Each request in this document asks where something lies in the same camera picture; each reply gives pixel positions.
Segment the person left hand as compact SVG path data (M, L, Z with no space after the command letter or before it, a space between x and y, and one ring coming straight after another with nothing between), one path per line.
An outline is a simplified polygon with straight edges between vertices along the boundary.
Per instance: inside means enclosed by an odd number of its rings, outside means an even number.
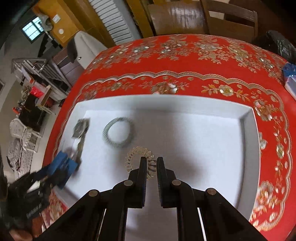
M32 241L33 240L32 235L25 230L11 229L9 231L9 234L12 236L14 241Z

